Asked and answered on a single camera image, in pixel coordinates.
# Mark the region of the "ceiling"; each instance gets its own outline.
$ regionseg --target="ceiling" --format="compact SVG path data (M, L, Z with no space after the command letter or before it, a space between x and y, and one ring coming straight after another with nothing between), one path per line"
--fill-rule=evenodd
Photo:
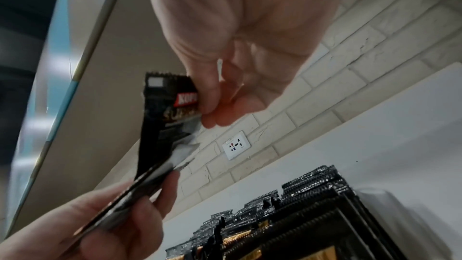
M13 36L43 41L47 36L55 2L56 0L0 0L0 28L14 32ZM24 45L19 53L36 56L30 59L31 64L27 67L31 70L24 70L2 59L1 49L0 42L0 164L9 164L39 63L39 53L28 52L26 44Z

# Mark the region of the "candy bar wrapper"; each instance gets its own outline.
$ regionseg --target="candy bar wrapper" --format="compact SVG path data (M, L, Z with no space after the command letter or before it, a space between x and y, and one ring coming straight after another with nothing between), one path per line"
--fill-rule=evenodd
M167 175L197 148L191 145L200 128L197 90L187 76L147 73L144 86L144 117L135 182L74 233L72 247L95 229L109 231L123 224L133 205L143 196L161 189Z

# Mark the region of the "electrical outlet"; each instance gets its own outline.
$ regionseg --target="electrical outlet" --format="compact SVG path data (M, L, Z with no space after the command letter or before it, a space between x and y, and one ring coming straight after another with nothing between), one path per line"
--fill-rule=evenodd
M223 149L225 150L228 160L232 160L249 148L250 143L243 131L237 133L234 137L223 143Z

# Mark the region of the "white surface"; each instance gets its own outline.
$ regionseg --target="white surface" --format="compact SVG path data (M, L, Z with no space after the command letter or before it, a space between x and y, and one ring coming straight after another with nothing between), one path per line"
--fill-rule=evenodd
M150 259L164 259L166 248L191 237L210 214L238 210L324 164L335 164L354 187L389 189L462 231L461 80L462 65L449 66L167 221Z
M228 160L232 160L249 148L250 143L243 131L239 131L239 133L223 143L223 150L225 151Z

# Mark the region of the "red label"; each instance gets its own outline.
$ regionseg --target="red label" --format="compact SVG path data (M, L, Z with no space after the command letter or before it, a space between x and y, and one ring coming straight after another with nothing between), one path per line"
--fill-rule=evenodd
M182 92L177 95L174 107L187 106L197 103L196 92Z

